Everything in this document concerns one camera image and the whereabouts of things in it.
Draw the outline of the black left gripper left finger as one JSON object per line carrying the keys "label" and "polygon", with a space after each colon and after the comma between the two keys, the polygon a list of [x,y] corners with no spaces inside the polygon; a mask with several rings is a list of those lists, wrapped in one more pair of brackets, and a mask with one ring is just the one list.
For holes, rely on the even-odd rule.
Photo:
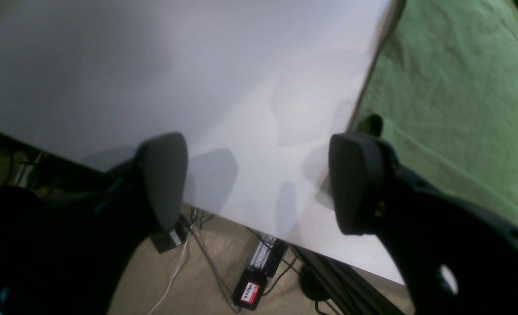
{"label": "black left gripper left finger", "polygon": [[187,164],[171,132],[71,196],[0,187],[0,315],[106,314],[140,243],[179,221]]}

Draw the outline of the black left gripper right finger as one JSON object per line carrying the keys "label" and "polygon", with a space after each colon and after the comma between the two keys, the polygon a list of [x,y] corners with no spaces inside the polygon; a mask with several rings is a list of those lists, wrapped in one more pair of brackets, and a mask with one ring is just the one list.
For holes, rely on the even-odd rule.
{"label": "black left gripper right finger", "polygon": [[518,315],[518,227],[403,166],[391,145],[333,134],[331,195],[343,235],[375,235],[421,315]]}

